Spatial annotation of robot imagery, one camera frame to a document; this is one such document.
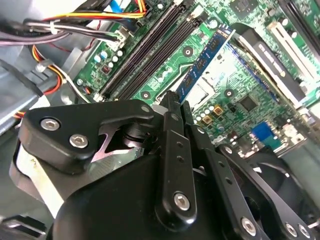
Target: black plastic bracket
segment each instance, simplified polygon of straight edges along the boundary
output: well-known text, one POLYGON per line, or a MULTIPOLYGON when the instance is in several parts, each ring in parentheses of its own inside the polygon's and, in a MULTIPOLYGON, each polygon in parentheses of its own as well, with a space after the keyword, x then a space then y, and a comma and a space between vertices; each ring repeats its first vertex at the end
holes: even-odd
POLYGON ((171 231, 189 227, 197 217, 196 192, 189 140, 184 136, 184 122, 175 93, 165 96, 163 131, 160 136, 159 187, 155 212, 171 231))
POLYGON ((215 152, 208 134, 198 125, 186 129, 191 141, 193 167, 204 167, 216 195, 227 239, 268 240, 256 223, 226 158, 215 152))
POLYGON ((246 183, 254 185, 265 198, 260 208, 261 222, 271 239, 315 239, 308 226, 230 146, 222 144, 217 151, 228 159, 241 178, 248 179, 246 183))
POLYGON ((31 155, 67 174, 85 171, 98 150, 98 135, 106 141, 126 124, 148 123, 154 111, 140 100, 115 101, 37 108, 25 115, 19 131, 19 140, 31 155), (58 129, 42 127, 44 119, 58 122, 58 129), (84 148, 71 145, 73 135, 82 135, 88 141, 84 148))

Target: black memory slot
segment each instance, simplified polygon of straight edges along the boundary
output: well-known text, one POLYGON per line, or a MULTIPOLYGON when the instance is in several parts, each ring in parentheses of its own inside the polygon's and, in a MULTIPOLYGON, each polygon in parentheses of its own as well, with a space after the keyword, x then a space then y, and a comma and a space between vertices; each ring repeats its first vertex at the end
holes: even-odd
POLYGON ((279 0, 279 5, 284 14, 290 19, 294 28, 301 35, 306 45, 314 56, 320 61, 320 40, 301 15, 292 0, 279 0))
POLYGON ((125 60, 121 68, 108 80, 100 90, 100 94, 109 96, 122 82, 129 77, 137 65, 145 59, 156 43, 166 34, 177 21, 181 13, 186 11, 185 5, 176 6, 174 3, 160 17, 157 23, 150 29, 147 35, 137 44, 130 56, 125 60))
POLYGON ((181 23, 152 55, 152 58, 132 77, 132 81, 125 86, 125 89, 120 92, 117 98, 120 100, 130 99, 200 24, 201 21, 199 20, 181 23))

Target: gray metal panel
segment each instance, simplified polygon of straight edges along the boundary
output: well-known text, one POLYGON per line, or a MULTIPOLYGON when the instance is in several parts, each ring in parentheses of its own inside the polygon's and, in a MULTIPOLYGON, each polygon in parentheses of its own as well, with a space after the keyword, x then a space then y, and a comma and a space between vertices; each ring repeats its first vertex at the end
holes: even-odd
POLYGON ((320 209, 320 148, 311 140, 282 158, 320 209))

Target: cable tie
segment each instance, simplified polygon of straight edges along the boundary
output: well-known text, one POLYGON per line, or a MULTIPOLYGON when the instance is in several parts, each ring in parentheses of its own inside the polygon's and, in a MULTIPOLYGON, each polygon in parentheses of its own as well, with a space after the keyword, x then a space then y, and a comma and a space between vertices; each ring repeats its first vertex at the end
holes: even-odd
POLYGON ((52 35, 57 35, 58 34, 58 30, 55 28, 55 23, 57 22, 57 20, 53 20, 50 21, 50 31, 52 35))

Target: silver screw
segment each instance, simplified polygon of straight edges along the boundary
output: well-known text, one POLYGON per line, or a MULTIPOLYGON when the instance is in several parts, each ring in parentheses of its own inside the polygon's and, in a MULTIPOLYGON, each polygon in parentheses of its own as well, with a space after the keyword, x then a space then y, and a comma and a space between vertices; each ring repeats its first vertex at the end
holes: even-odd
POLYGON ((60 128, 60 124, 57 120, 52 118, 45 118, 40 122, 40 125, 43 129, 48 131, 55 131, 60 128))
POLYGON ((248 234, 250 234, 251 236, 255 236, 257 234, 257 230, 255 228, 255 225, 246 217, 243 217, 241 219, 241 224, 242 227, 244 228, 244 230, 246 230, 246 232, 248 234))
POLYGON ((298 224, 298 227, 299 227, 300 232, 301 232, 307 239, 309 239, 309 238, 310 238, 310 234, 309 234, 309 232, 307 231, 307 229, 306 229, 304 226, 302 226, 301 224, 298 224))
POLYGON ((190 208, 189 199, 182 193, 174 195, 174 203, 182 211, 187 211, 190 208))
POLYGON ((178 116, 177 116, 177 115, 175 115, 175 114, 171 114, 171 117, 172 117, 174 120, 179 121, 179 118, 178 118, 178 116))
POLYGON ((84 149, 89 144, 88 139, 85 136, 80 134, 72 135, 69 141, 73 147, 78 149, 84 149))
POLYGON ((82 86, 84 84, 84 81, 82 81, 80 78, 76 81, 76 84, 78 86, 82 86))
POLYGON ((232 150, 231 150, 230 147, 226 146, 224 149, 226 150, 226 152, 227 152, 228 154, 232 154, 232 150))
POLYGON ((198 129, 199 133, 201 133, 201 134, 204 134, 204 133, 205 133, 205 131, 204 131, 201 127, 198 126, 197 129, 198 129))
POLYGON ((295 238, 298 237, 297 231, 289 223, 285 223, 285 228, 292 236, 294 236, 295 238))
POLYGON ((150 112, 149 108, 147 108, 146 106, 141 106, 141 109, 147 113, 150 112))

